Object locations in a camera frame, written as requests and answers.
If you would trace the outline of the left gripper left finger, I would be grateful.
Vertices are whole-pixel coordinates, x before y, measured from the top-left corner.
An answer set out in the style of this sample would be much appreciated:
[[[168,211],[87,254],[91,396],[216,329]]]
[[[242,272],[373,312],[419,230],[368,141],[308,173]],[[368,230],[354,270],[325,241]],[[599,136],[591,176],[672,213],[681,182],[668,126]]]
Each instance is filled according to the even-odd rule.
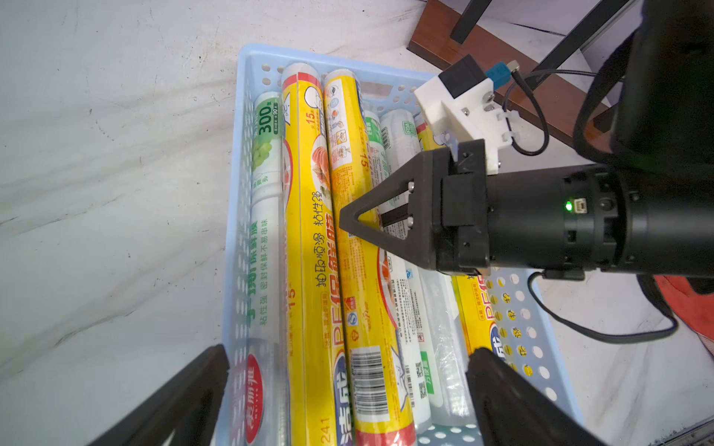
[[[230,370],[223,345],[204,350],[94,445],[208,445]]]

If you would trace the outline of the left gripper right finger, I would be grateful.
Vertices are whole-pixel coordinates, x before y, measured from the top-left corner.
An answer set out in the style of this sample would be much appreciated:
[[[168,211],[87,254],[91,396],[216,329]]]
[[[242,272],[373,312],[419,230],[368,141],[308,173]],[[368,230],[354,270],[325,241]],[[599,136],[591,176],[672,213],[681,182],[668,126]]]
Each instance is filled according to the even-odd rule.
[[[489,349],[470,355],[466,373],[485,445],[601,445]]]

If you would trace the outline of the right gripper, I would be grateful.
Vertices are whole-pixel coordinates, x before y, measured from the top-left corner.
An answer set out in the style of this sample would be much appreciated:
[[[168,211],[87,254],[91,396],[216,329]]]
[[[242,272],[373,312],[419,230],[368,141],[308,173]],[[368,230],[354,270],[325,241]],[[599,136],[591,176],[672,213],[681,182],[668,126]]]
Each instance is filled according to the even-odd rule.
[[[340,211],[340,228],[423,269],[630,271],[622,173],[576,165],[488,176],[485,145],[421,152]],[[360,217],[407,194],[372,227]]]

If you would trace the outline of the white wrap roll large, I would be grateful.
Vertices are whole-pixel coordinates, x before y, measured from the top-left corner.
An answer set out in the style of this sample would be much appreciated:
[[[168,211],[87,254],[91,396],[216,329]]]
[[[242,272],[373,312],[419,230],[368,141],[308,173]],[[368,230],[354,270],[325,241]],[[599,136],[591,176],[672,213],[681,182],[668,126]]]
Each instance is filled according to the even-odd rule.
[[[245,434],[249,445],[289,444],[281,113],[278,92],[256,99],[248,226]]]

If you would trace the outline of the yellow wrap roll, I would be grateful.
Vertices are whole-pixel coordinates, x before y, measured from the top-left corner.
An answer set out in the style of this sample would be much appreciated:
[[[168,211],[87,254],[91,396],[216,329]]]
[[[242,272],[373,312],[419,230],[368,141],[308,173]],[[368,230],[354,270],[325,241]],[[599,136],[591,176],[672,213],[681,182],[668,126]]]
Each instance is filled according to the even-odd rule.
[[[446,150],[446,177],[442,181],[442,223],[446,235],[442,237],[443,252],[438,271],[451,278],[457,310],[457,333],[464,341],[467,355],[486,348],[503,357],[503,345],[496,325],[496,314],[488,295],[486,280],[474,263],[484,261],[487,254],[487,226],[485,223],[485,171],[483,144],[469,144],[477,152],[453,160],[446,146],[446,136],[433,133],[422,113],[416,116],[418,139],[424,152]]]
[[[338,226],[344,208],[372,188],[366,123],[355,74],[324,80],[331,195]],[[347,335],[356,444],[413,445],[417,440],[386,254],[338,229],[340,286]]]
[[[291,441],[351,445],[353,417],[323,89],[312,66],[282,75]]]

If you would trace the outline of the white green wrap roll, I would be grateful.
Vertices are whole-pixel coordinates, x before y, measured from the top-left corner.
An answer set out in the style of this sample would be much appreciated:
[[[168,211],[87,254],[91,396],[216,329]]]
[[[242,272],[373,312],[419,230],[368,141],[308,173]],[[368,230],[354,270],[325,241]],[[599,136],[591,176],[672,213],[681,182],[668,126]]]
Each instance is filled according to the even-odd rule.
[[[386,180],[392,171],[387,159],[379,117],[372,104],[366,105],[364,119],[366,119],[372,187],[375,188],[383,180]],[[406,385],[412,406],[415,429],[420,434],[431,425],[431,407],[418,344],[412,289],[407,278],[405,262],[399,256],[394,256],[389,252],[386,253],[386,256],[389,262],[390,281],[392,282],[392,297],[397,311]]]

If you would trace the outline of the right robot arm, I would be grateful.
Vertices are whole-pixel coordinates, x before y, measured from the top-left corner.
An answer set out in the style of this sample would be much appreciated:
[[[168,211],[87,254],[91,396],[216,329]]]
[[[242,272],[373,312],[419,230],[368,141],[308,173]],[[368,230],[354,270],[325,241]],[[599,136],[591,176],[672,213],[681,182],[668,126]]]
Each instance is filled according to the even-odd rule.
[[[340,212],[340,228],[418,267],[710,278],[713,5],[647,1],[602,65],[573,131],[584,165],[502,173],[492,82],[465,57],[416,91],[457,150],[421,152]]]

